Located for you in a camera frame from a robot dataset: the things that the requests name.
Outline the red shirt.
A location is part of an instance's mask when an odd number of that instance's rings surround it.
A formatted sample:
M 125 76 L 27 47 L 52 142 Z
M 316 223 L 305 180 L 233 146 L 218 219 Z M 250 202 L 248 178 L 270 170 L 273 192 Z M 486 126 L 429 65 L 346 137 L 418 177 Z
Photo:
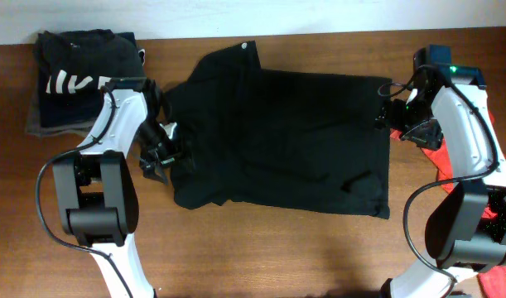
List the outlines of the red shirt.
M 506 265 L 506 169 L 487 117 L 440 121 L 454 166 L 454 189 L 426 222 L 426 251 L 388 281 L 390 297 L 447 297 L 455 285 Z

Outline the folded grey shirt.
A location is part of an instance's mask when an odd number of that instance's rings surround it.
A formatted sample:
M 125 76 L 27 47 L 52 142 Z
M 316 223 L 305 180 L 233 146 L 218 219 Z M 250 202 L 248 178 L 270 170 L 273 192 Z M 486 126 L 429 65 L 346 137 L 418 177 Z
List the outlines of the folded grey shirt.
M 36 137 L 54 137 L 63 134 L 75 134 L 86 137 L 94 125 L 94 120 L 64 124 L 56 127 L 43 127 L 41 125 L 41 112 L 38 90 L 35 89 L 31 96 L 27 114 L 25 133 Z

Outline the folded navy printed shirt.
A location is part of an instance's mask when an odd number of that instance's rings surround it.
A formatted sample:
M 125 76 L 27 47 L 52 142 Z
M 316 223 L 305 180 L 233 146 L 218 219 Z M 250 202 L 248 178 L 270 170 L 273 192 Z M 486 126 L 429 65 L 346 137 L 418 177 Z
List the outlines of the folded navy printed shirt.
M 39 67 L 39 121 L 45 128 L 96 119 L 103 106 L 101 86 L 145 75 L 146 52 L 132 32 L 43 31 L 33 55 Z

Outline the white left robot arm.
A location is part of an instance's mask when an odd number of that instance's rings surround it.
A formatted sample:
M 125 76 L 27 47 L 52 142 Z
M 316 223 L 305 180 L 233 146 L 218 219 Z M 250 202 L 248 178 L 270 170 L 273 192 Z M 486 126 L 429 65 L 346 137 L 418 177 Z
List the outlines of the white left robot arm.
M 154 297 L 138 256 L 135 230 L 139 204 L 128 169 L 138 144 L 142 174 L 166 184 L 165 171 L 187 158 L 171 105 L 148 78 L 114 78 L 99 86 L 103 107 L 88 136 L 51 158 L 61 226 L 75 237 L 74 250 L 96 261 L 112 297 Z

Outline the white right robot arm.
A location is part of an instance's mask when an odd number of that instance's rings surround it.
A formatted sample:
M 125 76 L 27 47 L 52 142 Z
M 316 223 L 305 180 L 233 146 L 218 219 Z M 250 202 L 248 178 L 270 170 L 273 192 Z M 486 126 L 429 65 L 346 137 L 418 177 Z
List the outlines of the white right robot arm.
M 446 147 L 449 179 L 415 190 L 403 209 L 402 228 L 417 260 L 384 282 L 382 297 L 451 297 L 456 285 L 506 266 L 506 159 L 488 110 L 480 69 L 457 65 L 449 46 L 429 45 L 413 56 L 413 75 L 400 84 L 407 100 L 387 94 L 377 127 L 403 141 L 436 151 Z M 429 216 L 426 249 L 419 252 L 408 227 L 410 207 L 422 192 L 440 185 L 453 190 Z

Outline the black polo shirt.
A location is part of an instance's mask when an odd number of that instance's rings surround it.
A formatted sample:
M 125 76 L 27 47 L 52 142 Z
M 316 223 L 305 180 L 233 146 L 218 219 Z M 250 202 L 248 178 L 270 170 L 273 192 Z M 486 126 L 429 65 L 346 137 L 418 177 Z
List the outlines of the black polo shirt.
M 171 168 L 175 202 L 387 219 L 390 138 L 374 126 L 385 83 L 268 70 L 252 41 L 205 55 L 165 94 L 187 154 Z

